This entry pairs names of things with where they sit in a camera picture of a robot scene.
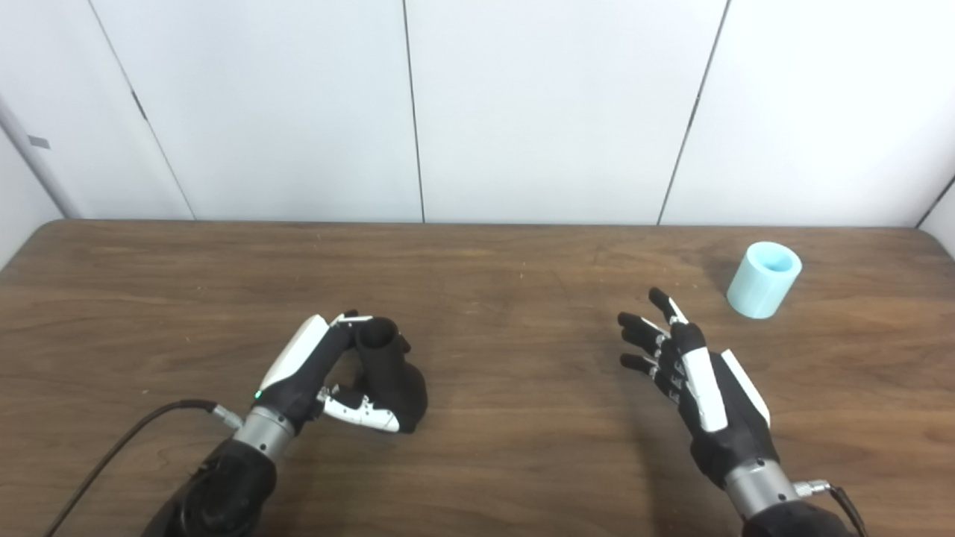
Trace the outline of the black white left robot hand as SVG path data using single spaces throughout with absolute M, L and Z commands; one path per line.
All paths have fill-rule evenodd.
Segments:
M 354 384 L 325 385 L 348 351 L 359 359 Z M 252 408 L 295 434 L 322 415 L 389 434 L 412 434 L 427 411 L 428 394 L 423 374 L 406 358 L 409 351 L 389 318 L 349 310 L 327 321 L 315 314 L 272 363 Z

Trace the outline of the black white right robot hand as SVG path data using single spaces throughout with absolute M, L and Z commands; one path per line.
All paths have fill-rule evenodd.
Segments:
M 668 329 L 638 314 L 619 313 L 621 339 L 641 349 L 621 354 L 620 363 L 644 374 L 676 404 L 697 468 L 724 487 L 727 475 L 745 463 L 779 462 L 760 394 L 745 371 L 710 350 L 702 329 L 664 290 L 651 288 L 648 298 Z

